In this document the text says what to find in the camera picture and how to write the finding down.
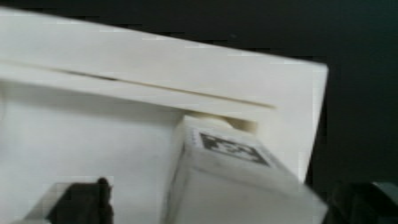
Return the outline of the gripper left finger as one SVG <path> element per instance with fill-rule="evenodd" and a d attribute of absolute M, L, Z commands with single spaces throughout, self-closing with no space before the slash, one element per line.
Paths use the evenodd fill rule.
<path fill-rule="evenodd" d="M 46 215 L 50 224 L 114 224 L 110 198 L 105 178 L 94 183 L 73 183 Z"/>

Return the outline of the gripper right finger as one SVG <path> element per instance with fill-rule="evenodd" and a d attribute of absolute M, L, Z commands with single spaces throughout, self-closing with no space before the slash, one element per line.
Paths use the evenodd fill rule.
<path fill-rule="evenodd" d="M 339 184 L 327 199 L 322 224 L 398 224 L 398 185 L 391 182 Z"/>

